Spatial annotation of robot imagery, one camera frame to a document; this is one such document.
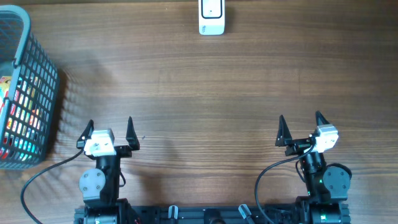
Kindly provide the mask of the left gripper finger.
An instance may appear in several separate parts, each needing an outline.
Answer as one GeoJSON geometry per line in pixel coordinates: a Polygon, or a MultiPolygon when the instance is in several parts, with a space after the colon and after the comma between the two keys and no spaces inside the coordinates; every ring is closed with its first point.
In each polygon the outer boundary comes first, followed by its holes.
{"type": "Polygon", "coordinates": [[[134,130],[134,125],[131,116],[127,121],[126,141],[128,142],[129,146],[139,146],[139,140],[134,130]]]}
{"type": "Polygon", "coordinates": [[[90,119],[85,130],[78,138],[77,143],[86,143],[86,141],[91,137],[93,131],[94,131],[94,121],[90,119]]]}

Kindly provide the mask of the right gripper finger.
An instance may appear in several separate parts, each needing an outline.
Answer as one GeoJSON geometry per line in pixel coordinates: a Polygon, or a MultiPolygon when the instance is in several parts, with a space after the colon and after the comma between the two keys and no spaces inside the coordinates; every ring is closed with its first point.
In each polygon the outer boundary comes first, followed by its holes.
{"type": "Polygon", "coordinates": [[[279,127],[276,139],[278,141],[291,141],[292,136],[283,115],[279,116],[279,127]]]}
{"type": "Polygon", "coordinates": [[[320,111],[315,112],[317,126],[328,125],[330,122],[322,115],[320,111]]]}

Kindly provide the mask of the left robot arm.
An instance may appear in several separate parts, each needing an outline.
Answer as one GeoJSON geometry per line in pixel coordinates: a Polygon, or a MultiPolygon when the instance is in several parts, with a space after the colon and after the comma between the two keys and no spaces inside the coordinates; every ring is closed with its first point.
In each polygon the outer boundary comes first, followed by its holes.
{"type": "Polygon", "coordinates": [[[85,156],[96,162],[94,169],[84,171],[79,180],[85,206],[76,209],[75,223],[132,223],[142,222],[139,215],[125,198],[119,198],[119,189],[125,181],[121,172],[121,159],[132,157],[140,149],[132,118],[128,119],[126,145],[115,146],[111,129],[95,130],[94,122],[88,122],[76,142],[85,156]]]}

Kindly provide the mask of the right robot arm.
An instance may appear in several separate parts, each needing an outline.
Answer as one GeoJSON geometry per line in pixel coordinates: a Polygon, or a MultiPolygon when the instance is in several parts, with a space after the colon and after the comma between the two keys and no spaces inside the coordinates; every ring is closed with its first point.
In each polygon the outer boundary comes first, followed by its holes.
{"type": "Polygon", "coordinates": [[[351,222],[348,190],[351,170],[339,163],[327,164],[324,153],[332,149],[338,130],[321,112],[315,113],[317,127],[307,138],[293,139],[285,118],[279,117],[276,146],[286,147],[286,156],[299,156],[307,196],[299,196],[291,205],[278,205],[277,223],[335,223],[351,222]]]}

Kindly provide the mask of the white barcode scanner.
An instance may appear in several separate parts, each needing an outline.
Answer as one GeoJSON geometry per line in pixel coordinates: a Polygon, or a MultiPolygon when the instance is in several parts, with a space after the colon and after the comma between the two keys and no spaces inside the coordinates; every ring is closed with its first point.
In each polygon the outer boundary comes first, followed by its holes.
{"type": "Polygon", "coordinates": [[[225,29],[225,0],[198,0],[198,25],[201,35],[221,35],[225,29]]]}

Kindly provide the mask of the colourful snacks in basket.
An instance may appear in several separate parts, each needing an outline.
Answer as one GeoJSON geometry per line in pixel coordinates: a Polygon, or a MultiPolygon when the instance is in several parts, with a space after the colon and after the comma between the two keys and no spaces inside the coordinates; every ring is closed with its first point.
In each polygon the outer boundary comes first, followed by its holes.
{"type": "Polygon", "coordinates": [[[1,136],[1,160],[38,164],[44,158],[48,130],[48,105],[41,78],[18,79],[8,101],[1,136]]]}

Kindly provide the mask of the dark grey mesh basket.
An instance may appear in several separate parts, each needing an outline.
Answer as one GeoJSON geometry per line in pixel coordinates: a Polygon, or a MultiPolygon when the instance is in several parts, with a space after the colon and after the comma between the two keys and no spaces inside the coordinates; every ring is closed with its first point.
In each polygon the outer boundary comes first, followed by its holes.
{"type": "Polygon", "coordinates": [[[60,77],[28,13],[1,6],[1,169],[29,169],[46,155],[60,77]]]}

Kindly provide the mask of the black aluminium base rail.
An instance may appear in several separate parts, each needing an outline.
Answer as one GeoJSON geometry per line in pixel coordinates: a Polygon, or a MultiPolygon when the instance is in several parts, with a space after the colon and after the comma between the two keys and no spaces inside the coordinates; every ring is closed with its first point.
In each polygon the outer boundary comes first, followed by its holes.
{"type": "Polygon", "coordinates": [[[255,206],[245,204],[232,207],[131,207],[129,214],[117,211],[90,213],[87,209],[75,210],[74,223],[336,223],[350,224],[347,204],[304,205],[268,204],[264,218],[255,206]]]}

